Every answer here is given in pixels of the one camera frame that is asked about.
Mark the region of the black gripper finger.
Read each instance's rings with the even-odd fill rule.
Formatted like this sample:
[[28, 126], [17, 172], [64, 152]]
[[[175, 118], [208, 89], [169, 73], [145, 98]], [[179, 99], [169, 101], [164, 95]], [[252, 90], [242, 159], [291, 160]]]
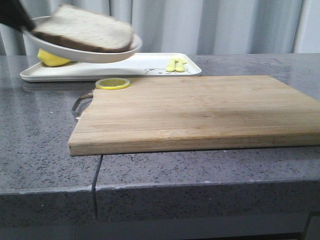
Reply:
[[36, 27], [19, 0], [0, 0], [0, 23], [19, 32]]

